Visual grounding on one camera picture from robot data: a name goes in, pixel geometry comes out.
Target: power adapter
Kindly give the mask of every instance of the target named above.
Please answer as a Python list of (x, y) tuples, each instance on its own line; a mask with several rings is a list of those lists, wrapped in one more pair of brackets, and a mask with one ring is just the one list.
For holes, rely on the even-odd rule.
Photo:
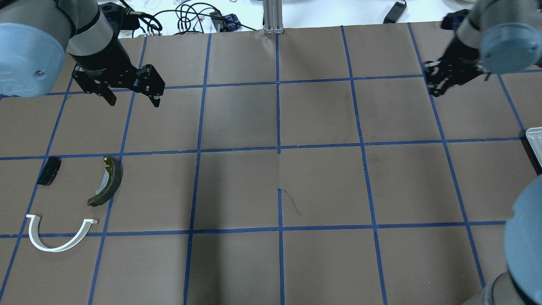
[(396, 23), (407, 9), (406, 3), (396, 2), (384, 18), (384, 23)]

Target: white surface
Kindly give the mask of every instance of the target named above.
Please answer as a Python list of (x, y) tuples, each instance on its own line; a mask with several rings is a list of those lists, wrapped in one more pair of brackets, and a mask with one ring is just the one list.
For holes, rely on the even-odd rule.
[(525, 133), (529, 144), (533, 148), (534, 155), (538, 159), (538, 163), (542, 165), (542, 127), (529, 128)]
[(32, 242), (34, 247), (45, 252), (63, 252), (73, 248), (76, 244), (83, 240), (85, 235), (87, 235), (88, 230), (91, 229), (92, 224), (98, 223), (98, 221), (94, 219), (84, 219), (81, 228), (79, 228), (77, 234), (72, 239), (70, 239), (69, 242), (56, 248), (49, 248), (41, 242), (40, 236), (37, 233), (41, 217), (27, 214), (27, 218), (30, 218), (30, 224), (28, 225), (28, 237), (30, 238), (30, 242)]
[[(127, 0), (136, 11), (155, 14), (161, 10), (174, 9), (174, 0)], [(284, 28), (317, 28), (351, 26), (356, 24), (379, 24), (396, 0), (282, 0)], [(258, 0), (206, 0), (201, 1), (218, 8), (222, 15), (235, 14), (239, 21), (249, 27), (262, 29), (263, 4)], [(407, 0), (407, 8), (399, 22), (440, 21), (449, 12), (470, 9), (474, 4), (464, 0)], [(177, 32), (178, 18), (174, 12), (158, 15), (164, 26), (164, 35)], [(205, 33), (211, 32), (208, 17), (204, 22)], [(121, 37), (130, 36), (122, 33)]]

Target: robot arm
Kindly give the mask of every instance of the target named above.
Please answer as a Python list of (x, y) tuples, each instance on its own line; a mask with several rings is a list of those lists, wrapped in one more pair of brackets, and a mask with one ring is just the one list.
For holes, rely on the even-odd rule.
[(436, 62), (425, 62), (429, 91), (443, 95), (483, 74), (542, 65), (542, 15), (535, 0), (479, 0)]
[(152, 65), (138, 69), (118, 40), (139, 21), (130, 7), (95, 0), (0, 0), (0, 93), (38, 97), (54, 86), (67, 51), (74, 80), (110, 105), (110, 88), (128, 88), (159, 106), (165, 83)]

